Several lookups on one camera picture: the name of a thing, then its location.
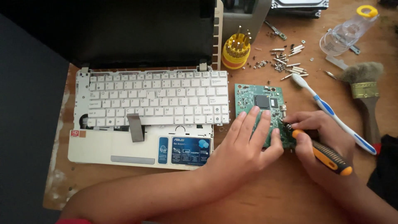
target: red sticker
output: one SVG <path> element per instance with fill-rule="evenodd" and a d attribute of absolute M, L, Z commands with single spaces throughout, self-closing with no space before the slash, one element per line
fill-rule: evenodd
<path fill-rule="evenodd" d="M 78 130 L 72 130 L 70 132 L 71 137 L 79 137 L 79 131 Z"/>

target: laptop hinge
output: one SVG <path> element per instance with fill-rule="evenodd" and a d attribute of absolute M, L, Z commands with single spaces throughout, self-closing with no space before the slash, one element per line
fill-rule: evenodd
<path fill-rule="evenodd" d="M 82 73 L 88 73 L 88 67 L 83 67 L 83 68 L 81 69 L 81 71 L 82 71 Z"/>
<path fill-rule="evenodd" d="M 199 60 L 199 71 L 200 72 L 207 71 L 207 60 L 206 59 Z"/>

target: blue sticker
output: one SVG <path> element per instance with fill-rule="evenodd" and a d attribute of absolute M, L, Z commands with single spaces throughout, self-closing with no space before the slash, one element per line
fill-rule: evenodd
<path fill-rule="evenodd" d="M 159 138 L 159 155 L 158 163 L 167 164 L 167 153 L 169 149 L 169 138 L 160 137 Z"/>
<path fill-rule="evenodd" d="M 202 166 L 209 156 L 210 139 L 173 138 L 172 140 L 172 164 Z"/>

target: wooden brush handle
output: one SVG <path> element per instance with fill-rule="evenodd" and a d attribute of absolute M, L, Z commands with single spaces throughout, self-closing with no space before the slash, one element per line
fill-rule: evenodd
<path fill-rule="evenodd" d="M 371 145 L 380 143 L 380 132 L 378 130 L 375 114 L 376 103 L 378 99 L 378 96 L 355 99 L 362 110 L 365 140 Z"/>

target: screwdriver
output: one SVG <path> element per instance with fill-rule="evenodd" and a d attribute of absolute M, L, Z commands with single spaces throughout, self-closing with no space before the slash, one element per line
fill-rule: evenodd
<path fill-rule="evenodd" d="M 291 131 L 292 126 L 289 123 L 283 122 L 285 127 Z M 296 129 L 293 130 L 292 136 L 293 138 L 297 138 L 297 135 L 300 133 L 305 133 L 303 130 Z M 321 161 L 325 166 L 331 169 L 333 172 L 341 175 L 348 176 L 352 173 L 352 167 L 347 164 L 345 159 L 340 156 L 334 149 L 323 145 L 317 141 L 311 140 L 312 142 L 312 150 L 314 152 L 315 157 Z"/>

